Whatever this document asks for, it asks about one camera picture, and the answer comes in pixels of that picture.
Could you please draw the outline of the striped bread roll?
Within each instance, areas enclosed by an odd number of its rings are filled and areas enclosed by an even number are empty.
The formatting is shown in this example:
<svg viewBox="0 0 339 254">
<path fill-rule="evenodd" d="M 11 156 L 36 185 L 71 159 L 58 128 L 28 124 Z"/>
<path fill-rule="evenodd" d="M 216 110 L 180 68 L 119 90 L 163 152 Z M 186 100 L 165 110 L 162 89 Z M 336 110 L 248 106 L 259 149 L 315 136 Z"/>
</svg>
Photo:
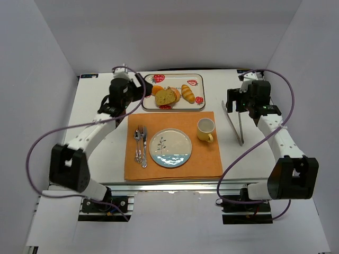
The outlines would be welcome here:
<svg viewBox="0 0 339 254">
<path fill-rule="evenodd" d="M 189 103 L 193 104 L 195 102 L 195 95 L 188 85 L 182 85 L 181 93 L 182 97 Z"/>
</svg>

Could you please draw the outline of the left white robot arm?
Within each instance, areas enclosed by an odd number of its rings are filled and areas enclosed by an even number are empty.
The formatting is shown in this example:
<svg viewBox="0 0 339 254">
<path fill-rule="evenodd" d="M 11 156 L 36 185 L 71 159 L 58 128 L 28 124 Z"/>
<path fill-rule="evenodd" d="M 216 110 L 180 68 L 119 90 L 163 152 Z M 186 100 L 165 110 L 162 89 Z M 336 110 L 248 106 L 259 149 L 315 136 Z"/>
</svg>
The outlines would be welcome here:
<svg viewBox="0 0 339 254">
<path fill-rule="evenodd" d="M 49 170 L 52 183 L 100 203 L 111 202 L 111 190 L 91 178 L 87 160 L 101 141 L 119 126 L 129 104 L 151 95 L 153 85 L 141 74 L 135 77 L 141 84 L 139 87 L 127 74 L 115 75 L 91 124 L 67 144 L 52 148 Z"/>
</svg>

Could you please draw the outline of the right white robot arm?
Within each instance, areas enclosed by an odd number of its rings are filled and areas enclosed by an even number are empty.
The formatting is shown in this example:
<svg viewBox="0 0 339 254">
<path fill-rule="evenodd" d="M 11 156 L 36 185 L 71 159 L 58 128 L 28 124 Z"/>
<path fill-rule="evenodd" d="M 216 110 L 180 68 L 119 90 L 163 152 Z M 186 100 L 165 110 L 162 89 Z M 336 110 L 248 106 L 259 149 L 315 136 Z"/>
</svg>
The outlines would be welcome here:
<svg viewBox="0 0 339 254">
<path fill-rule="evenodd" d="M 250 201 L 271 199 L 310 199 L 314 192 L 319 163 L 309 158 L 293 141 L 283 126 L 281 112 L 270 103 L 268 81 L 245 81 L 241 88 L 227 91 L 226 111 L 248 112 L 267 138 L 275 166 L 266 183 L 249 184 Z"/>
</svg>

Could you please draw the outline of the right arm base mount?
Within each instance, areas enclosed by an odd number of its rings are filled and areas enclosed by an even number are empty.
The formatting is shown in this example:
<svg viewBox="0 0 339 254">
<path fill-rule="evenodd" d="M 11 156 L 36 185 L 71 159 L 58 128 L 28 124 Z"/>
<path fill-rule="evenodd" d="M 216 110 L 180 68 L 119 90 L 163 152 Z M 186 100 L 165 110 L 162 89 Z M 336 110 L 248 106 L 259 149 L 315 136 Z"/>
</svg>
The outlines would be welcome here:
<svg viewBox="0 0 339 254">
<path fill-rule="evenodd" d="M 233 204 L 216 200 L 216 205 L 222 208 L 224 225 L 272 224 L 271 207 L 269 203 Z"/>
</svg>

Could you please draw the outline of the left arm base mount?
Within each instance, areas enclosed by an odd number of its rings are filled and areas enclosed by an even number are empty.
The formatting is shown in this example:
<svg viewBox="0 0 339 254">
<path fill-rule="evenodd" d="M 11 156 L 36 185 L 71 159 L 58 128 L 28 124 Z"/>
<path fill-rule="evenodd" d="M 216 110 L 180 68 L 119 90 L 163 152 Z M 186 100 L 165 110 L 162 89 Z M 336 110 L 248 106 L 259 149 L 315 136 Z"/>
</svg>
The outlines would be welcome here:
<svg viewBox="0 0 339 254">
<path fill-rule="evenodd" d="M 108 204 L 93 202 L 90 198 L 84 198 L 78 214 L 78 222 L 128 222 L 130 220 L 134 194 L 127 185 L 111 185 L 110 197 L 105 200 Z"/>
</svg>

